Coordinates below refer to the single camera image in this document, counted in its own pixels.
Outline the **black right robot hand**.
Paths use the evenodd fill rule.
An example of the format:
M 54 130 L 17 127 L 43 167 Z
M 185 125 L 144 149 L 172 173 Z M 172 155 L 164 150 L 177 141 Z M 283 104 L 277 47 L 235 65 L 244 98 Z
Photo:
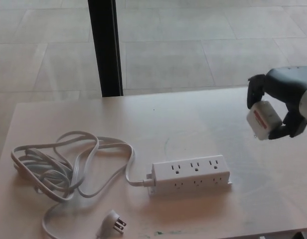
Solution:
M 259 140 L 273 140 L 302 134 L 307 126 L 307 66 L 271 69 L 267 74 L 249 78 L 247 122 Z M 284 103 L 288 112 L 282 119 L 269 101 L 268 94 Z

